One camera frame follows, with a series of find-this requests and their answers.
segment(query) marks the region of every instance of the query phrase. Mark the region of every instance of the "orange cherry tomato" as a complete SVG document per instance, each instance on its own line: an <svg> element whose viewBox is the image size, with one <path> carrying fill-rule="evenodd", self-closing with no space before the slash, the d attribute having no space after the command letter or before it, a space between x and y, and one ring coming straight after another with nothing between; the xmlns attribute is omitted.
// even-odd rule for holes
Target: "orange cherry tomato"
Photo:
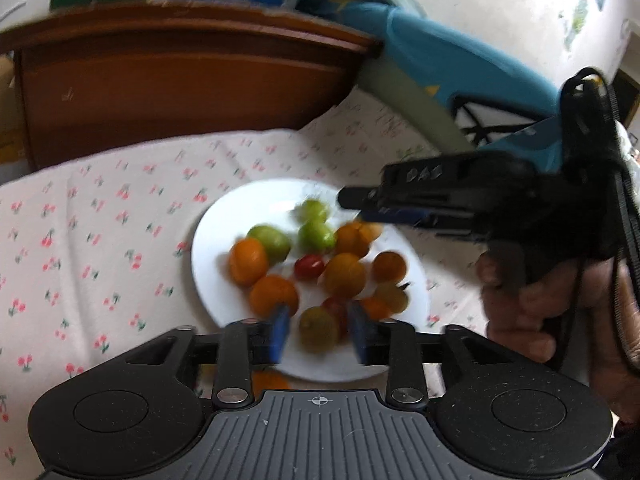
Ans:
<svg viewBox="0 0 640 480"><path fill-rule="evenodd" d="M240 286L251 286L269 270L269 259L262 244L254 238L245 238L229 251L229 274Z"/></svg>
<svg viewBox="0 0 640 480"><path fill-rule="evenodd" d="M359 258L369 254L369 241L354 226L345 224L335 232L335 253L351 253Z"/></svg>
<svg viewBox="0 0 640 480"><path fill-rule="evenodd" d="M263 372L251 373L252 385L254 387L254 397L258 399L263 390L290 390L289 381L284 375L275 370L265 370Z"/></svg>
<svg viewBox="0 0 640 480"><path fill-rule="evenodd" d="M296 286L277 274L269 274L258 280L249 293L249 306L260 319L267 319L273 309L282 303L289 307L289 315L293 317L298 311L300 297Z"/></svg>
<svg viewBox="0 0 640 480"><path fill-rule="evenodd" d="M356 218L351 225L360 231L370 244L380 238L382 231L384 230L384 226L382 224L363 222L359 218Z"/></svg>
<svg viewBox="0 0 640 480"><path fill-rule="evenodd" d="M370 298L362 298L359 301L370 320L380 321L391 317L391 309L379 298L371 296Z"/></svg>
<svg viewBox="0 0 640 480"><path fill-rule="evenodd" d="M385 251L373 260L371 273L378 283L400 283L406 276L406 261L398 253Z"/></svg>
<svg viewBox="0 0 640 480"><path fill-rule="evenodd" d="M367 270L351 253L335 255L324 270L324 290L329 295L349 300L367 284Z"/></svg>

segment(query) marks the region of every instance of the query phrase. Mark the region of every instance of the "table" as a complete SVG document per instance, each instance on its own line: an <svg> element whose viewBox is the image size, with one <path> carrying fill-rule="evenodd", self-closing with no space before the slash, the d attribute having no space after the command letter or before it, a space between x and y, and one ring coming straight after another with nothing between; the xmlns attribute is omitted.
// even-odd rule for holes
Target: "table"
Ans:
<svg viewBox="0 0 640 480"><path fill-rule="evenodd" d="M370 185L385 164L436 153L408 123L354 89L297 132L140 144L1 187L0 478L33 480L42 471L26 421L46 390L175 326L217 330L190 270L194 230L217 198L281 176ZM458 323L482 332L472 269L482 247L403 233L426 268L430 329ZM432 395L441 394L436 368L426 371ZM206 388L206 377L201 382Z"/></svg>

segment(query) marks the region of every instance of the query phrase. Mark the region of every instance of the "green cherry tomato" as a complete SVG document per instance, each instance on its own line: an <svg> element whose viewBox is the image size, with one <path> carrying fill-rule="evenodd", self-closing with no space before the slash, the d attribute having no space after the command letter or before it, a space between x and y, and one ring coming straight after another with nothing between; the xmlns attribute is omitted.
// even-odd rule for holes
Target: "green cherry tomato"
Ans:
<svg viewBox="0 0 640 480"><path fill-rule="evenodd" d="M289 237L270 225L252 227L247 233L247 237L255 238L262 244L271 265L279 264L286 260L291 250Z"/></svg>
<svg viewBox="0 0 640 480"><path fill-rule="evenodd" d="M306 253L324 254L335 247L335 234L324 222L311 221L298 231L298 241Z"/></svg>
<svg viewBox="0 0 640 480"><path fill-rule="evenodd" d="M314 354L329 352L340 341L338 322L321 306L313 306L302 313L298 330L302 348Z"/></svg>
<svg viewBox="0 0 640 480"><path fill-rule="evenodd" d="M296 212L303 224L311 221L326 222L329 218L329 208L326 204L313 198L305 200L296 208Z"/></svg>

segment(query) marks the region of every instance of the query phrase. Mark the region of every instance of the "grooved surface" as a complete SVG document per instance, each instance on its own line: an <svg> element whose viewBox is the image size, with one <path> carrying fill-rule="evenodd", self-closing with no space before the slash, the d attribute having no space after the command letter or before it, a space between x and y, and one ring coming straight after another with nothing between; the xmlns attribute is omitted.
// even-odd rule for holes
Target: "grooved surface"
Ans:
<svg viewBox="0 0 640 480"><path fill-rule="evenodd" d="M266 392L257 406L219 413L190 452L136 480L498 478L450 452L423 416L389 409L374 392Z"/></svg>

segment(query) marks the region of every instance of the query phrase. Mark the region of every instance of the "hand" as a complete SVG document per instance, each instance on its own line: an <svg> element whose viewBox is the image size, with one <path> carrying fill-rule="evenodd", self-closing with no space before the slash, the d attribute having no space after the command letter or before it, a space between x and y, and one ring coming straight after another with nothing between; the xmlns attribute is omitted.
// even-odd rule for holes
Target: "hand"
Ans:
<svg viewBox="0 0 640 480"><path fill-rule="evenodd" d="M579 308L588 308L592 320L591 387L609 403L623 422L640 422L640 378L630 373L618 350L610 306L612 261L588 266L582 277ZM539 282L509 294L502 287L500 264L489 253L476 262L482 281L482 302L489 319L487 337L534 361L544 363L556 352L556 341L540 332L544 319L569 309L577 275L575 261L555 267ZM640 313L626 266L620 266L618 297L622 326L633 359L640 362Z"/></svg>

